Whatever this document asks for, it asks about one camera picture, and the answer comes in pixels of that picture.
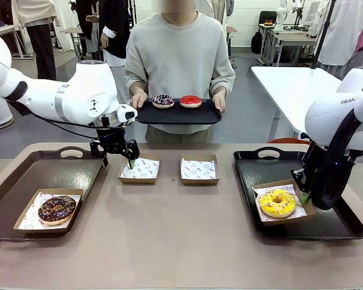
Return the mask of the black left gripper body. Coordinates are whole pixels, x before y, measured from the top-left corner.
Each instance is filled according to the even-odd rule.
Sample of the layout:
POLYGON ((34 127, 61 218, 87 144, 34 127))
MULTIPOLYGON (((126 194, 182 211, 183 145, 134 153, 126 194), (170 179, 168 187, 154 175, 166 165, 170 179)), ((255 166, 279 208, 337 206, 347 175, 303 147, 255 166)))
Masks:
POLYGON ((106 153, 125 153, 125 130, 117 127, 114 129, 97 129, 99 146, 106 153))

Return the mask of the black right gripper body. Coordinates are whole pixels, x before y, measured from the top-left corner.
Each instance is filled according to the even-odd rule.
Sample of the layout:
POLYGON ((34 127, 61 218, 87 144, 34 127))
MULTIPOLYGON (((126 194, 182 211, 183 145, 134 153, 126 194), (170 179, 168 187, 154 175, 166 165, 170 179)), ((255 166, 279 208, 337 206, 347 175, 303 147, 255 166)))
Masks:
POLYGON ((330 150, 311 143, 304 155, 304 192, 342 193, 353 167, 350 156, 331 155, 330 150))

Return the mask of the person's left hand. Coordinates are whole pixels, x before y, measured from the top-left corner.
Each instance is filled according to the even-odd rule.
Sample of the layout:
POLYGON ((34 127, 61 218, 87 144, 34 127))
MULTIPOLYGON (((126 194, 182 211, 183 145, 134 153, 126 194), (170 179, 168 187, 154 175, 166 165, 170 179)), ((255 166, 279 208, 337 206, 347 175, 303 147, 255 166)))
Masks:
POLYGON ((223 113, 226 110, 226 92, 218 91, 212 97, 212 102, 217 110, 220 113, 223 113))

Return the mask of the person's right hand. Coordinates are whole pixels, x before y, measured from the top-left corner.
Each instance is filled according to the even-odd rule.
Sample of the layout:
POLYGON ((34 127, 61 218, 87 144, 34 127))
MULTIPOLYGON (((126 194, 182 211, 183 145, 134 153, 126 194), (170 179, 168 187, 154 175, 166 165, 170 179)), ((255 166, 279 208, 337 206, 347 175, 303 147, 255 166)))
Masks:
POLYGON ((141 108, 147 98, 148 96, 145 91, 137 91, 131 99, 132 107, 135 109, 141 108))

